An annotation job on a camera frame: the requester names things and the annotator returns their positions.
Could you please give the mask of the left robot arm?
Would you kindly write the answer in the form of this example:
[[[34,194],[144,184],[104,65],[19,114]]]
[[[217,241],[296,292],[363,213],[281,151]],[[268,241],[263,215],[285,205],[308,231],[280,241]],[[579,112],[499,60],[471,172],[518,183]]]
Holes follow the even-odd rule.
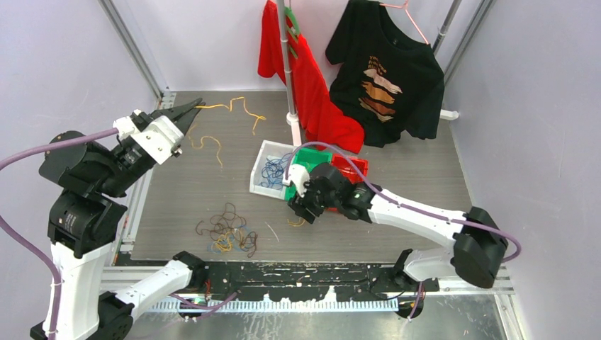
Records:
[[[62,192],[50,209],[47,235],[61,275],[57,321],[30,330],[33,339],[123,339],[135,320],[178,290],[196,293],[208,279],[205,262],[181,251],[138,283],[102,291],[104,264],[127,208],[118,203],[129,187],[158,164],[181,154],[181,143],[203,100],[114,122],[118,143],[108,149],[78,131],[55,137],[66,147],[48,150],[40,175]]]

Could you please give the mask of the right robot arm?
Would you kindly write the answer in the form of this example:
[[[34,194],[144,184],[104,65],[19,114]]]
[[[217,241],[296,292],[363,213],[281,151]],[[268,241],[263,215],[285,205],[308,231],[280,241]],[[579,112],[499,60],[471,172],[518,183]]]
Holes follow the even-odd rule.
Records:
[[[366,179],[352,183],[329,163],[308,171],[293,164],[283,184],[295,193],[288,200],[294,213],[312,224],[334,208],[350,220],[388,225],[429,239],[438,248],[406,249],[393,268],[393,281],[404,291],[427,279],[456,274],[479,288],[491,288],[509,245],[487,210],[445,210],[400,197]]]

